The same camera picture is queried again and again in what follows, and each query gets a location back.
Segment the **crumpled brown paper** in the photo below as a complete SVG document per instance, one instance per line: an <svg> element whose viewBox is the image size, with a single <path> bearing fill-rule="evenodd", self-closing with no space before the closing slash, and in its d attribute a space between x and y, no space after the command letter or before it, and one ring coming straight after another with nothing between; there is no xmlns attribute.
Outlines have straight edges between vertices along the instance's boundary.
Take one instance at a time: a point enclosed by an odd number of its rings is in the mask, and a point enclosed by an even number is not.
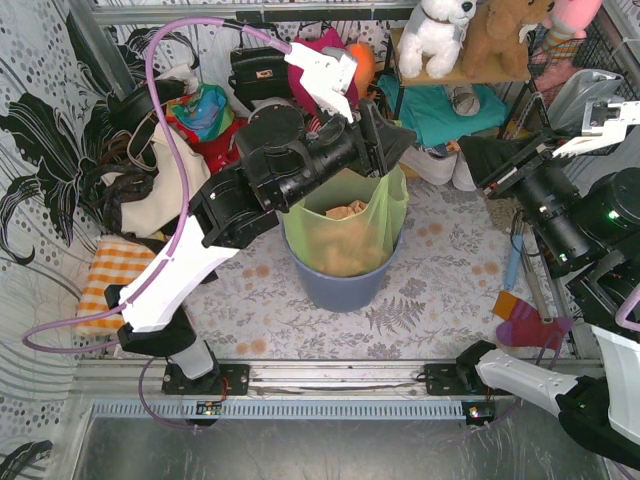
<svg viewBox="0 0 640 480"><path fill-rule="evenodd" d="M348 205L331 208L325 212L325 216L331 220L343 220L357 215L367 208L368 204L361 200L355 200Z"/></svg>

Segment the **green trash bag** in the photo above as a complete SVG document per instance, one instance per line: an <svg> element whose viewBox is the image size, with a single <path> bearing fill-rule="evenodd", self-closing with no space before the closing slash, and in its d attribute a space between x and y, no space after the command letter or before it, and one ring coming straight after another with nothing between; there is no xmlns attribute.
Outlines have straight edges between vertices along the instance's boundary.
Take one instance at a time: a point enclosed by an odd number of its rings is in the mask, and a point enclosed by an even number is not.
<svg viewBox="0 0 640 480"><path fill-rule="evenodd" d="M403 227L409 194L395 166L383 177L363 177L344 169L282 216L286 239L310 269L334 277L369 273L384 264ZM343 220L325 212L355 200L367 208Z"/></svg>

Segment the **brown teddy bear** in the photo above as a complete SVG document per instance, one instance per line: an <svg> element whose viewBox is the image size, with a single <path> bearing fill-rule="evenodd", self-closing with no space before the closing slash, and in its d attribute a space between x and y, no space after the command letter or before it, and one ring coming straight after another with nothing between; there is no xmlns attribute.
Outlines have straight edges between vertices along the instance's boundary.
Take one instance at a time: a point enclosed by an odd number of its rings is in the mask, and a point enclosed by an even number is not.
<svg viewBox="0 0 640 480"><path fill-rule="evenodd" d="M493 0L481 5L470 21L461 52L461 70L476 78L495 55L510 77L528 73L528 47L520 40L525 26L536 28L555 5L551 0Z"/></svg>

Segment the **pink plush toy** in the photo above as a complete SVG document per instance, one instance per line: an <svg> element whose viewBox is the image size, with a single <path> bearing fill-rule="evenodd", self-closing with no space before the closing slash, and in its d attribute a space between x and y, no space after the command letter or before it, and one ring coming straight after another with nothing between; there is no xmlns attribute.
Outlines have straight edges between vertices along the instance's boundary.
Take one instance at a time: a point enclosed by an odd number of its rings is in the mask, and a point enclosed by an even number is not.
<svg viewBox="0 0 640 480"><path fill-rule="evenodd" d="M586 38L586 28L594 20L601 0L559 0L554 3L542 25L547 29L542 49L545 52L576 47Z"/></svg>

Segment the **orange checkered cloth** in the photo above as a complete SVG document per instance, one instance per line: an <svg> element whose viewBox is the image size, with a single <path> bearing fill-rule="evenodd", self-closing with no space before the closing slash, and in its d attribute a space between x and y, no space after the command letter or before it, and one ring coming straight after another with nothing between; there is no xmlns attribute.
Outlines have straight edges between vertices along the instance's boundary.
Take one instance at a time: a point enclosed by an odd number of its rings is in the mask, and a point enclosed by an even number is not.
<svg viewBox="0 0 640 480"><path fill-rule="evenodd" d="M144 245L117 236L102 236L89 268L76 316L107 312L110 307L105 298L105 289L110 285L129 285L154 258L155 254Z"/></svg>

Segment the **striped colourful sock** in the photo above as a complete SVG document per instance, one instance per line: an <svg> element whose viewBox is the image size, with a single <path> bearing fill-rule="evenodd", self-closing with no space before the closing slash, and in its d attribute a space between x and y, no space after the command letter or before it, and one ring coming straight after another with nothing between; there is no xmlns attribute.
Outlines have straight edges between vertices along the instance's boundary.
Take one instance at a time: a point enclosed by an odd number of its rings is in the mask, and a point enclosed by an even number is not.
<svg viewBox="0 0 640 480"><path fill-rule="evenodd" d="M496 338L508 347L557 349L574 324L571 317L545 323L533 306L506 291L499 293L492 313L503 320L496 327Z"/></svg>

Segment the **wooden metal shelf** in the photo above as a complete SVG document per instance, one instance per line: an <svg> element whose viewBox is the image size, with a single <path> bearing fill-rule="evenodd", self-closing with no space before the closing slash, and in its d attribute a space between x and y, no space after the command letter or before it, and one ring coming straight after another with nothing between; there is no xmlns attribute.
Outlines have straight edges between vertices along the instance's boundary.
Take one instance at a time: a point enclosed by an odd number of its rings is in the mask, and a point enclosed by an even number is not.
<svg viewBox="0 0 640 480"><path fill-rule="evenodd" d="M402 30L400 28L395 28L390 31L390 39L387 44L384 73L382 79L378 81L378 85L383 88L384 93L387 95L393 118L397 121L399 121L400 105L402 102L405 87L442 86L445 90L447 87L471 86L474 88L474 85L484 85L491 88L496 96L505 105L507 105L505 101L501 99L495 92L494 88L496 86L510 86L513 83L524 85L531 78L531 75L529 73L515 78L510 77L503 71L500 62L495 55L491 55L487 59L485 70L476 78L467 78L461 71L461 67L459 64L456 64L453 70L448 75L440 79L433 79L429 77L426 72L421 72L421 74L416 78L403 78L399 73L399 70L397 69L399 59L398 44L401 35ZM496 134L498 132L498 129L508 122L509 116L510 113L508 111L508 114L501 126L486 129L477 133Z"/></svg>

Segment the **orange plush toy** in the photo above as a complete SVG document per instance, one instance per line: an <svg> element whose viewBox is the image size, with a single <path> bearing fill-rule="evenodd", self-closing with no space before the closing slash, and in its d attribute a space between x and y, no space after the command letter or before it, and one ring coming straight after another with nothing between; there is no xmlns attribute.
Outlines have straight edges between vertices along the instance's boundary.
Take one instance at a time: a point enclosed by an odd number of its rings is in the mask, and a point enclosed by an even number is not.
<svg viewBox="0 0 640 480"><path fill-rule="evenodd" d="M375 76L375 55L373 48L364 42L352 43L346 46L347 52L357 60L357 68L354 75L354 83L358 96L367 95L369 85Z"/></svg>

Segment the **magenta cloth bag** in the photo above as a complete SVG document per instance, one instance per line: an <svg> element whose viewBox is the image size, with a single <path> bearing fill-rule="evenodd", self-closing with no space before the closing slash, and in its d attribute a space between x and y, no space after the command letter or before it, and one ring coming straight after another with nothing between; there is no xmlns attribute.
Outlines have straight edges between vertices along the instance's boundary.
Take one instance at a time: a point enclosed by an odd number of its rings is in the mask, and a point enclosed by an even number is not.
<svg viewBox="0 0 640 480"><path fill-rule="evenodd" d="M344 42L341 40L337 30L333 27L323 28L321 36L317 39L305 40L300 34L298 34L294 41L299 42L317 52L320 52L325 47L334 47L345 50ZM316 115L317 104L310 94L300 85L301 76L302 70L299 67L293 65L288 66L288 81L293 97L306 112ZM351 107L357 106L359 95L354 81L351 81L346 92L346 98Z"/></svg>

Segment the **white plush dog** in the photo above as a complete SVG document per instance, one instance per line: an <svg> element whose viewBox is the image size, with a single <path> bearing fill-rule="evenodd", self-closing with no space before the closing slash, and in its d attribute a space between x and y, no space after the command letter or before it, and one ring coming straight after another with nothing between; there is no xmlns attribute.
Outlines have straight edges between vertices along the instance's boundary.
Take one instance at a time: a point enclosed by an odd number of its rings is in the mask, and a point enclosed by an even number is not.
<svg viewBox="0 0 640 480"><path fill-rule="evenodd" d="M462 49L476 1L421 0L404 26L398 44L398 70L403 78L422 71L433 79L448 75Z"/></svg>

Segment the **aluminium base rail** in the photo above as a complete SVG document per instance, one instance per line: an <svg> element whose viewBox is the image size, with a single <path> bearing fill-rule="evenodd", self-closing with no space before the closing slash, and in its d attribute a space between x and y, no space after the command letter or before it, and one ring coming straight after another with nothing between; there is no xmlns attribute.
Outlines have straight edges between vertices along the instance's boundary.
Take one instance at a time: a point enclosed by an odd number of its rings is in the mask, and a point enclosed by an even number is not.
<svg viewBox="0 0 640 480"><path fill-rule="evenodd" d="M147 412L199 423L231 419L482 420L512 397L495 388L466 389L453 361L229 361L204 392L177 369L142 359L83 361L71 386L106 417Z"/></svg>

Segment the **silver foil pouch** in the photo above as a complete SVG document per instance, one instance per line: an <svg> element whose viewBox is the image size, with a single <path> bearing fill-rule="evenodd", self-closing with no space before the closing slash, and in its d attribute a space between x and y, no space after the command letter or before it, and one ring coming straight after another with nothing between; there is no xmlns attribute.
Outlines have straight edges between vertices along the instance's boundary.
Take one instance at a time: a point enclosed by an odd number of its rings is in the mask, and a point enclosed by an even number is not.
<svg viewBox="0 0 640 480"><path fill-rule="evenodd" d="M610 97L624 77L601 69L582 69L572 75L547 109L553 129L572 130L580 127L586 103L591 98Z"/></svg>

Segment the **teal folded clothes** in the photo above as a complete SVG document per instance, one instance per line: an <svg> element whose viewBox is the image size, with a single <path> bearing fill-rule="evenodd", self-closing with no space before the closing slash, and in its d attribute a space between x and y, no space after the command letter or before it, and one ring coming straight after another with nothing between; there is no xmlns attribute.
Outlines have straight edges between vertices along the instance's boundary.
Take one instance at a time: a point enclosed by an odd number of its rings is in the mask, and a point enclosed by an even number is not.
<svg viewBox="0 0 640 480"><path fill-rule="evenodd" d="M509 107L487 86L474 85L474 90L480 101L479 112L461 116L454 112L442 86L405 87L399 121L416 133L424 147L501 126Z"/></svg>

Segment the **blue trash bin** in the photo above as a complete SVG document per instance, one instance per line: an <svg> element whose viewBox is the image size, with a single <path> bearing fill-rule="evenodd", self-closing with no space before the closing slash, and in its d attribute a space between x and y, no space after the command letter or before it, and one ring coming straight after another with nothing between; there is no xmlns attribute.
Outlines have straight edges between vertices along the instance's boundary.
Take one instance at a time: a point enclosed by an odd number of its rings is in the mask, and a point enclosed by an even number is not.
<svg viewBox="0 0 640 480"><path fill-rule="evenodd" d="M400 230L392 255L379 268L360 276L334 277L316 272L304 265L291 250L284 228L281 230L284 245L294 262L302 289L317 308L333 313L354 312L368 306L374 300L400 251L404 235L404 231Z"/></svg>

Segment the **colourful printed bag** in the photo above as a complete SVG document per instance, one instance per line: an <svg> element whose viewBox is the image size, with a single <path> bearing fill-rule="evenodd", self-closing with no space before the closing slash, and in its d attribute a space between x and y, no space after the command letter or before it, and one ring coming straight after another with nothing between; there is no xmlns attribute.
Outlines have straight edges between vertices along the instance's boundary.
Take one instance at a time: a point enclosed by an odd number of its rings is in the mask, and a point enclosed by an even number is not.
<svg viewBox="0 0 640 480"><path fill-rule="evenodd" d="M166 104L166 120L190 144L217 139L235 115L223 88L200 84L194 93Z"/></svg>

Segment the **black leather handbag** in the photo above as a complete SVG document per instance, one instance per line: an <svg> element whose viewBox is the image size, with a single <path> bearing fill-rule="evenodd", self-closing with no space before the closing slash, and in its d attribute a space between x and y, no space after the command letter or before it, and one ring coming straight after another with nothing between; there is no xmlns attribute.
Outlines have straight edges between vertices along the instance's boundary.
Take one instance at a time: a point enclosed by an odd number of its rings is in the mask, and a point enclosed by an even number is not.
<svg viewBox="0 0 640 480"><path fill-rule="evenodd" d="M240 34L239 46L229 58L232 71L228 77L229 86L249 111L255 109L255 101L293 98L282 52L268 46L246 48L243 34Z"/></svg>

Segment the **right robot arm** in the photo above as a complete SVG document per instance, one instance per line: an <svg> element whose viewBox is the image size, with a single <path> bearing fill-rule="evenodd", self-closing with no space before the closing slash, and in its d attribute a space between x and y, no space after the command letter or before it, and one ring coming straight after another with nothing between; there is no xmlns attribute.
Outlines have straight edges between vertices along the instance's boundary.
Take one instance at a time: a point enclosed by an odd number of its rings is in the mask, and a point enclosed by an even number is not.
<svg viewBox="0 0 640 480"><path fill-rule="evenodd" d="M491 199L515 198L546 247L601 351L602 378L555 373L479 341L458 358L466 386L502 390L552 414L580 446L639 467L639 168L597 180L586 195L553 152L550 129L519 140L463 136L475 185Z"/></svg>

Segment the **cream canvas tote bag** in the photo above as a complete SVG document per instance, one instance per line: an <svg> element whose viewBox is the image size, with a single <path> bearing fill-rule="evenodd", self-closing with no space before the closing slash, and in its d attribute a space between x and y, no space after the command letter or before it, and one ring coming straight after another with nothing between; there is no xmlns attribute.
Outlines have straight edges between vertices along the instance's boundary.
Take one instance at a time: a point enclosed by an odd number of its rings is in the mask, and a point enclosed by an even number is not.
<svg viewBox="0 0 640 480"><path fill-rule="evenodd" d="M161 126L151 134L137 133L147 141L153 171L140 168L130 158L100 170L105 189L100 197L106 228L118 234L150 237L179 216L183 185L177 164Z"/></svg>

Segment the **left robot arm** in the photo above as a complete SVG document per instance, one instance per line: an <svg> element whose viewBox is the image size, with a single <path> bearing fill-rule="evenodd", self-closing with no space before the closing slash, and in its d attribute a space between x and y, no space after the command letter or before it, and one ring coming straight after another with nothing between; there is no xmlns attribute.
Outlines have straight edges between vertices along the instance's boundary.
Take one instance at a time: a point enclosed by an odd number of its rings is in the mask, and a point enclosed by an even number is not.
<svg viewBox="0 0 640 480"><path fill-rule="evenodd" d="M382 176L416 140L362 99L358 119L335 115L315 132L288 105L257 110L235 135L238 162L212 175L189 202L183 228L129 285L104 295L122 315L122 349L166 360L168 395L243 395L246 367L220 364L197 335L183 301L214 269L278 224L278 213L342 170Z"/></svg>

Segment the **white sneaker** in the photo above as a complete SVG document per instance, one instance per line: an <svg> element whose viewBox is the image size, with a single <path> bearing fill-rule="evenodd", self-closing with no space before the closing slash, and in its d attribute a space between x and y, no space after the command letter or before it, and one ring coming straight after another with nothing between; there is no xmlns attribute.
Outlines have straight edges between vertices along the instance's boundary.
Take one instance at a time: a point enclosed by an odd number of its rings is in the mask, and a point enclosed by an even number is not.
<svg viewBox="0 0 640 480"><path fill-rule="evenodd" d="M456 148L456 164L452 173L451 181L453 186L464 192L472 192L477 189L466 157L460 147Z"/></svg>

